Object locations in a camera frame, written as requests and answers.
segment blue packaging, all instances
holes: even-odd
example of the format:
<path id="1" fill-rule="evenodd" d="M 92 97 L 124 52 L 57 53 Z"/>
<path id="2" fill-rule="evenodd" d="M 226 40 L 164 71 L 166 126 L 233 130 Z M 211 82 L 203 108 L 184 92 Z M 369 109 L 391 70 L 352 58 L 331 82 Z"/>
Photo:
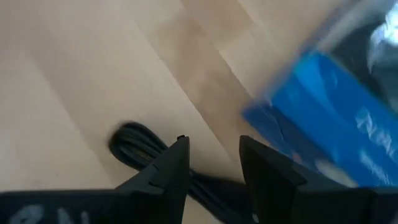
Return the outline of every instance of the blue packaging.
<path id="1" fill-rule="evenodd" d="M 353 1 L 336 14 L 305 44 L 285 82 L 243 115 L 315 172 L 350 187 L 396 186 L 398 3 Z"/>
<path id="2" fill-rule="evenodd" d="M 396 117 L 320 52 L 303 56 L 271 100 L 253 103 L 244 117 L 313 170 L 317 160 L 328 160 L 359 186 L 398 185 Z"/>

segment black cable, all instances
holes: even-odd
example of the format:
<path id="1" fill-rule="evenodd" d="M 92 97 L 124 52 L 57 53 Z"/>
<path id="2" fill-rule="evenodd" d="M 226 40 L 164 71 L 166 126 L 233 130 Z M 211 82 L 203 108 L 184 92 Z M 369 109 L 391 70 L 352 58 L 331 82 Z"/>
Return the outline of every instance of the black cable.
<path id="1" fill-rule="evenodd" d="M 142 170 L 168 147 L 144 125 L 123 124 L 109 140 L 112 154 L 124 164 Z M 246 186 L 230 180 L 208 177 L 190 170 L 188 194 L 218 220 L 227 224 L 256 223 Z"/>

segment black device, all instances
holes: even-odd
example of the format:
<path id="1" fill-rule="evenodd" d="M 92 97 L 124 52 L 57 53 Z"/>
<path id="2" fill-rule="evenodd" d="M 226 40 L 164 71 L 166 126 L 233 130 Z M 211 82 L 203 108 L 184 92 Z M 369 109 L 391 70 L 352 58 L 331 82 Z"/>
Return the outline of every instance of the black device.
<path id="1" fill-rule="evenodd" d="M 396 189 L 347 188 L 247 136 L 239 152 L 252 222 L 393 224 Z M 0 222 L 181 223 L 189 181 L 189 138 L 180 137 L 114 190 L 3 193 Z"/>
<path id="2" fill-rule="evenodd" d="M 189 185 L 189 138 L 114 190 L 8 192 L 0 223 L 181 223 Z"/>

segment blue box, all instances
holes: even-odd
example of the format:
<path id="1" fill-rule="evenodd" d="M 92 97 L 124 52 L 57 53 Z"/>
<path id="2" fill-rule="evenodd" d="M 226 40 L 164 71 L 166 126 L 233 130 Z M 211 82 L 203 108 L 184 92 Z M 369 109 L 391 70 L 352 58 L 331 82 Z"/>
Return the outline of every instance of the blue box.
<path id="1" fill-rule="evenodd" d="M 312 170 L 329 161 L 360 187 L 398 185 L 398 120 L 329 56 L 304 55 L 270 100 L 243 115 L 277 150 Z"/>

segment coiled black cable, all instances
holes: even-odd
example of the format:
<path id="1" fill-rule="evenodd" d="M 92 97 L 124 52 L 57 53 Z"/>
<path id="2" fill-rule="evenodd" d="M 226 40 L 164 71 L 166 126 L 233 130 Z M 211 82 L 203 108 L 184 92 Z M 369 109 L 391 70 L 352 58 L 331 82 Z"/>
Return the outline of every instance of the coiled black cable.
<path id="1" fill-rule="evenodd" d="M 123 124 L 109 140 L 112 154 L 124 164 L 142 170 L 168 147 L 144 125 Z M 256 223 L 244 184 L 208 177 L 190 170 L 188 194 L 218 220 L 227 224 Z"/>

